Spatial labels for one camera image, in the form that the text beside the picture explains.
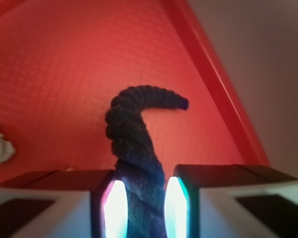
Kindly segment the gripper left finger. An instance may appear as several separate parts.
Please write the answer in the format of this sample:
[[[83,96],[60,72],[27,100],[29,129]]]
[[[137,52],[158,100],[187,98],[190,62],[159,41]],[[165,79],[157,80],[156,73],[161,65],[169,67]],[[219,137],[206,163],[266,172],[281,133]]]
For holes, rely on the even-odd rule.
[[[0,238],[126,235],[126,190],[113,170],[28,172],[0,183]]]

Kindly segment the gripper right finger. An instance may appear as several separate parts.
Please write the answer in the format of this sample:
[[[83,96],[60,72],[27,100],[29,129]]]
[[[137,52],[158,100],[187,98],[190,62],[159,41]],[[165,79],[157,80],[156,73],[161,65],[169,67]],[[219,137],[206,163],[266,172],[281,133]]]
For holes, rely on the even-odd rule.
[[[298,238],[298,178],[261,165],[177,165],[169,238]]]

